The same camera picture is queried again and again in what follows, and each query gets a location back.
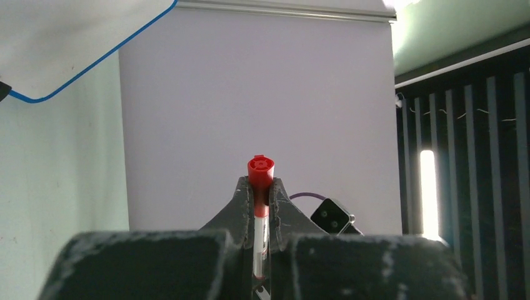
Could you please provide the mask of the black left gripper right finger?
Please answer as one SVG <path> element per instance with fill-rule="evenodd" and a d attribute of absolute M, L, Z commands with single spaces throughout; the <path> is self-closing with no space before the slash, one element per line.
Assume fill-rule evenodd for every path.
<path fill-rule="evenodd" d="M 469 299 L 445 242 L 420 235 L 328 234 L 288 198 L 269 194 L 272 299 Z"/>

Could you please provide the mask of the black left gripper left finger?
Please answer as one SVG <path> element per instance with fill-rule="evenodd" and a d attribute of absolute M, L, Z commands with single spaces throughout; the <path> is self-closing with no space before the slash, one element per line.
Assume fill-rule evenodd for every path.
<path fill-rule="evenodd" d="M 252 193 L 196 231 L 93 231 L 59 252 L 40 299 L 252 299 Z"/>

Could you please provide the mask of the red whiteboard marker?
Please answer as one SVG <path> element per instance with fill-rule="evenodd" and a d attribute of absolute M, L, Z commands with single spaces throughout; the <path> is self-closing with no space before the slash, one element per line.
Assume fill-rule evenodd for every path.
<path fill-rule="evenodd" d="M 254 204 L 254 241 L 252 273 L 255 278 L 266 275 L 269 245 L 269 190 L 274 181 L 274 161 L 265 155 L 255 155 L 247 164 L 248 182 Z"/>

